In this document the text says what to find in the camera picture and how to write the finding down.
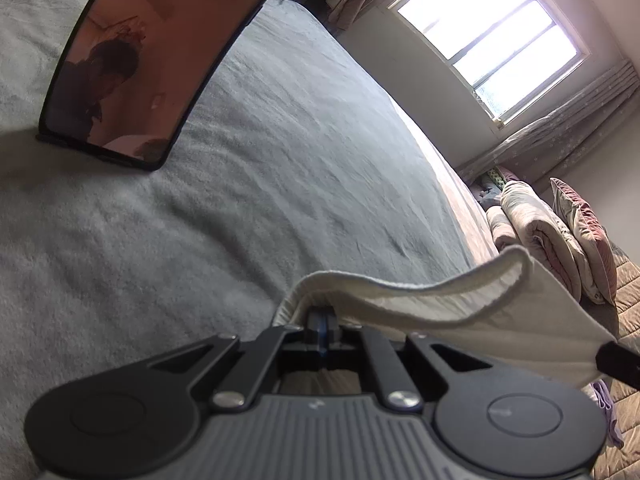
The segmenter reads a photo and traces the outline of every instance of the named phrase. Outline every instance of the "ribbed gray panel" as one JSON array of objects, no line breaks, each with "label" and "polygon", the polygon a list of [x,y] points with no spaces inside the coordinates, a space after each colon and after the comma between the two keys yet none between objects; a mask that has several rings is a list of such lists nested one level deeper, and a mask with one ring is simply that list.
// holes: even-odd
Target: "ribbed gray panel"
[{"label": "ribbed gray panel", "polygon": [[466,480],[420,419],[370,397],[264,396],[213,417],[190,451],[151,480]]}]

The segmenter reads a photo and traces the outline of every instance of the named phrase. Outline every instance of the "white wall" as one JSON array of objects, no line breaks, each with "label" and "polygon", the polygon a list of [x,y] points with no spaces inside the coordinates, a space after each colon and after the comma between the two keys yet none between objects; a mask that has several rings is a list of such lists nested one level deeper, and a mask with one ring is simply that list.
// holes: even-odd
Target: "white wall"
[{"label": "white wall", "polygon": [[531,105],[516,120],[498,130],[457,76],[427,46],[424,37],[407,27],[381,1],[338,40],[421,127],[453,166],[498,144],[519,128],[541,117],[622,58],[610,29],[591,0],[553,0],[558,19],[575,26],[590,56],[572,74]]},{"label": "white wall", "polygon": [[640,110],[561,179],[589,202],[609,238],[640,264]]},{"label": "white wall", "polygon": [[[640,0],[593,0],[640,69]],[[640,264],[640,110],[562,177],[593,207],[609,237]]]}]

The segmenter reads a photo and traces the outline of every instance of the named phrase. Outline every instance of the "gray bed sheet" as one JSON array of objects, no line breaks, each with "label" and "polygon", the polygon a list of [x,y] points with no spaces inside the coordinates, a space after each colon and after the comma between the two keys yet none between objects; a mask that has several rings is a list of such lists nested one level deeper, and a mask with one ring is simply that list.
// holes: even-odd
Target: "gray bed sheet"
[{"label": "gray bed sheet", "polygon": [[450,167],[286,0],[244,31],[160,171],[36,142],[85,2],[0,0],[1,479],[36,473],[22,419],[56,384],[252,338],[316,270],[434,283],[495,254]]}]

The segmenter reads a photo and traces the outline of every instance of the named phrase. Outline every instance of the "dark hair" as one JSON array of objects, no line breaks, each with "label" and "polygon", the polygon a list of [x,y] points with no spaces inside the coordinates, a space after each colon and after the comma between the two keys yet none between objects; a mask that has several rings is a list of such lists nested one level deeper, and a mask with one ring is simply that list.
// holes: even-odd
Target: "dark hair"
[{"label": "dark hair", "polygon": [[89,53],[89,61],[100,59],[102,72],[116,73],[129,79],[138,69],[138,51],[122,40],[107,40],[98,43]]}]

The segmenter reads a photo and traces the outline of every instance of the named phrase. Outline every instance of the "metal screw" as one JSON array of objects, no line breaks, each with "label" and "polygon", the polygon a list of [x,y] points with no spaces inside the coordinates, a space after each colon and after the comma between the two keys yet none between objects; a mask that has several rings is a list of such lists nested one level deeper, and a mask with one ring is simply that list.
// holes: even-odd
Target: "metal screw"
[{"label": "metal screw", "polygon": [[398,390],[391,392],[386,398],[396,408],[412,408],[420,403],[420,397],[413,392]]},{"label": "metal screw", "polygon": [[212,401],[219,408],[239,408],[244,405],[244,395],[239,392],[218,392]]}]

